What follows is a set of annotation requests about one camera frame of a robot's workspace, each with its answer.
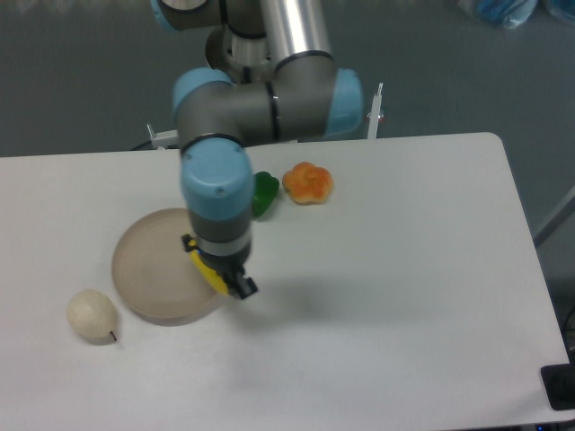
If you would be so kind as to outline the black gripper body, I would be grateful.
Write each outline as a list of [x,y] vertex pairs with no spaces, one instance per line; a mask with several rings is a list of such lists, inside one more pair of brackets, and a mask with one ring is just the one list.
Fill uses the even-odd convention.
[[[185,246],[183,243],[183,239],[185,237],[192,238],[196,241],[196,238],[190,234],[184,234],[181,237],[181,242],[183,244],[183,249],[185,250]],[[233,252],[231,254],[225,256],[218,256],[214,254],[210,254],[204,249],[201,249],[198,244],[197,247],[199,249],[200,258],[201,260],[210,268],[214,269],[219,276],[223,278],[223,274],[227,270],[231,270],[233,268],[244,268],[244,264],[248,257],[250,256],[250,243],[247,243],[244,247],[242,247],[239,251]]]

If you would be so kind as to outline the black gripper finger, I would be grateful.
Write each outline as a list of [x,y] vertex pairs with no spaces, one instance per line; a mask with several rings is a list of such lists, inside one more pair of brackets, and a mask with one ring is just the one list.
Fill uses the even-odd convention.
[[244,268],[233,268],[223,274],[227,293],[235,299],[245,300],[258,292],[255,282],[245,275]]

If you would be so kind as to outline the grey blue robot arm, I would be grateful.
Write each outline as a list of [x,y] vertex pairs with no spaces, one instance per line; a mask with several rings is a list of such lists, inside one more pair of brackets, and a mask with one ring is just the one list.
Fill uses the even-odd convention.
[[363,118],[358,75],[335,65],[318,1],[154,1],[170,31],[209,27],[208,65],[172,91],[181,191],[193,235],[185,249],[237,299],[245,275],[255,179],[246,148],[351,131]]

